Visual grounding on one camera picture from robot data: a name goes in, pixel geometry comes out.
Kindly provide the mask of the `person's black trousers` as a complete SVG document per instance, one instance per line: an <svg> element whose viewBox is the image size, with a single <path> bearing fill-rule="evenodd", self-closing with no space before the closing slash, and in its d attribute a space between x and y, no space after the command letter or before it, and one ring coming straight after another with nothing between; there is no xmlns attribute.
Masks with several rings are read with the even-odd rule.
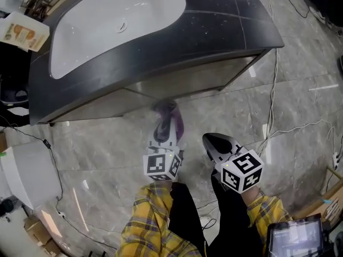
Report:
<svg viewBox="0 0 343 257"><path fill-rule="evenodd" d="M174 182L171 186L171 207L168 229L193 244L202 256L209 257L262 257L263 242L256 226L250 225L248 205L242 196L225 187L211 174L212 187L220 211L219 233L210 245L205 245L199 215L185 184Z"/></svg>

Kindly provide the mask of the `white block cabinet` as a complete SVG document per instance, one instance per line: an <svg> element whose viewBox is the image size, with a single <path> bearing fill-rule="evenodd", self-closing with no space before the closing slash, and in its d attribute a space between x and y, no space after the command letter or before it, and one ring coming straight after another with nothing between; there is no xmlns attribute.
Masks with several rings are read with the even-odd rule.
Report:
<svg viewBox="0 0 343 257"><path fill-rule="evenodd" d="M51 151L39 140L6 149L0 164L12 195L30 209L62 195Z"/></svg>

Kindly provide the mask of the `cardboard box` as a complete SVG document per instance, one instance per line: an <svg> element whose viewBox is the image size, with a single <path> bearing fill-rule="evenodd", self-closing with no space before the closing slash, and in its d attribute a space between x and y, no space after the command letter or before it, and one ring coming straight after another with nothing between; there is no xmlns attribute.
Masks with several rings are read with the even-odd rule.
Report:
<svg viewBox="0 0 343 257"><path fill-rule="evenodd" d="M49 257L58 257L62 253L44 224L37 217L29 216L25 218L24 229L32 241Z"/></svg>

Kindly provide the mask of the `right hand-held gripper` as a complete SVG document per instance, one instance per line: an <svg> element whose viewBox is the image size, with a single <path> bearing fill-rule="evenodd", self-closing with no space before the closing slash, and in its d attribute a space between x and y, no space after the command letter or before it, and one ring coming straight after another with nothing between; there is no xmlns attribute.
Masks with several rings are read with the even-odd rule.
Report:
<svg viewBox="0 0 343 257"><path fill-rule="evenodd" d="M220 157L229 157L242 148L231 136L221 133L207 133L202 137L204 148L213 162L221 162ZM215 165L219 180L237 193L243 193L256 186L263 173L264 162L254 150L234 155L228 161Z"/></svg>

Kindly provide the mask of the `person's right forearm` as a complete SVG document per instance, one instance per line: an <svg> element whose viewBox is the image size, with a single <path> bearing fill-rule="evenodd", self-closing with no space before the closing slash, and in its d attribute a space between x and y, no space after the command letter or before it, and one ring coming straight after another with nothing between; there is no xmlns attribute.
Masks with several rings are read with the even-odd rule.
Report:
<svg viewBox="0 0 343 257"><path fill-rule="evenodd" d="M247 206L247 214L250 226L257 228L263 243L266 243L269 225L293 220L281 199L277 196L267 196L261 189L258 189L257 197Z"/></svg>

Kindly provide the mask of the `dark vanity cabinet black top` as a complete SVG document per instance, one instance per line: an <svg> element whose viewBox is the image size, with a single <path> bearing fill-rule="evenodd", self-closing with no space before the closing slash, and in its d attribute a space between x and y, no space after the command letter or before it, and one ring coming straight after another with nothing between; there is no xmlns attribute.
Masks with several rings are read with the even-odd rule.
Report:
<svg viewBox="0 0 343 257"><path fill-rule="evenodd" d="M80 1L66 0L44 21L50 37L32 55L29 72L32 125L49 124L88 102L162 74L256 55L227 85L209 89L223 90L269 51L284 45L260 0L186 0L184 12L170 26L110 49L54 79L53 34L62 15Z"/></svg>

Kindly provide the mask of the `black touchscreen display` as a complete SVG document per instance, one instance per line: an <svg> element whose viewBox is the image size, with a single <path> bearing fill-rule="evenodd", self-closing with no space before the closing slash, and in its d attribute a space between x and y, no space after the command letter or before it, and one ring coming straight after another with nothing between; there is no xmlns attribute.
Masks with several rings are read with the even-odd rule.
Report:
<svg viewBox="0 0 343 257"><path fill-rule="evenodd" d="M265 257L319 257L323 251L321 214L268 227Z"/></svg>

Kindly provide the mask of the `person's left forearm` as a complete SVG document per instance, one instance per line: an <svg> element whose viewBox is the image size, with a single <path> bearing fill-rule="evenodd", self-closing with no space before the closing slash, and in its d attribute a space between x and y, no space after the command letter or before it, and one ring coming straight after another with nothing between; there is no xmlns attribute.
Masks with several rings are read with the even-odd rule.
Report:
<svg viewBox="0 0 343 257"><path fill-rule="evenodd" d="M168 230L173 204L171 181L142 187L134 200L132 216L121 234L116 257L171 257L174 242Z"/></svg>

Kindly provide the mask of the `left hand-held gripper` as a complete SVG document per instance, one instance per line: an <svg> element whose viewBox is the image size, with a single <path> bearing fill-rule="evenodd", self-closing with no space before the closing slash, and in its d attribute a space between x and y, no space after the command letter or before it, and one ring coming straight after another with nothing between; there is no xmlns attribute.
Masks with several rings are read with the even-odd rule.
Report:
<svg viewBox="0 0 343 257"><path fill-rule="evenodd" d="M182 151L177 145L177 125L170 119L169 143L161 143L161 122L154 123L148 134L147 153L143 156L144 175L154 181L174 181L182 166Z"/></svg>

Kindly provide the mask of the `large pump bottle orange label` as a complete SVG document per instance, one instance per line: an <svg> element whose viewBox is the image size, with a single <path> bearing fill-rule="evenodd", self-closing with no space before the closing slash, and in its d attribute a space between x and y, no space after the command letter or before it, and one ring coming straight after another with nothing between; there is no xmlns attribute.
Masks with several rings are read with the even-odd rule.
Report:
<svg viewBox="0 0 343 257"><path fill-rule="evenodd" d="M0 42L39 51L50 35L49 26L19 12L0 18Z"/></svg>

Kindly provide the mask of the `white sink basin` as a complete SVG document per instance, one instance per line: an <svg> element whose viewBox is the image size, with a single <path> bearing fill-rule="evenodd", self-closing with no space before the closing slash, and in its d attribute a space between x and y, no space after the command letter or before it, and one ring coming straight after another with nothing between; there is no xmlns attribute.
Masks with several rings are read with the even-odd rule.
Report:
<svg viewBox="0 0 343 257"><path fill-rule="evenodd" d="M60 79L110 49L170 26L185 7L186 0L81 0L55 28L51 76Z"/></svg>

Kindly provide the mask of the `purple cloth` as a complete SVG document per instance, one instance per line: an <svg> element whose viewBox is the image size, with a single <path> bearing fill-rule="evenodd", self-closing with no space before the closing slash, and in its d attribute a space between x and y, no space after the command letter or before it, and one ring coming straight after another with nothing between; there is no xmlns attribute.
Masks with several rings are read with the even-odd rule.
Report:
<svg viewBox="0 0 343 257"><path fill-rule="evenodd" d="M157 112L160 116L161 124L159 128L159 134L162 140L161 143L164 143L169 139L169 126L171 118L175 119L177 125L177 139L179 142L184 133L184 124L177 103L173 100L160 100L153 105L152 110Z"/></svg>

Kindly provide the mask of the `black round floor fan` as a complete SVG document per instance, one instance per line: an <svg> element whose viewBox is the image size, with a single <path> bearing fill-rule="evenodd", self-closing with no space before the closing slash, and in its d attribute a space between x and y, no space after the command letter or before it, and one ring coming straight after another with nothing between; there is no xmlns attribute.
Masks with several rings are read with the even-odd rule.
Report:
<svg viewBox="0 0 343 257"><path fill-rule="evenodd" d="M10 199L4 199L0 202L0 217L5 216L14 210L14 203Z"/></svg>

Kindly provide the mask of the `person's yellow plaid shirt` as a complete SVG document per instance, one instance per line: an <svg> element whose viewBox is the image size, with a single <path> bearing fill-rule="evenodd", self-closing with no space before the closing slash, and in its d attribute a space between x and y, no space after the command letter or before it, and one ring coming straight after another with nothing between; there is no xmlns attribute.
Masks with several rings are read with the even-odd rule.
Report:
<svg viewBox="0 0 343 257"><path fill-rule="evenodd" d="M167 229L161 234L160 257L202 257L202 255L191 242Z"/></svg>

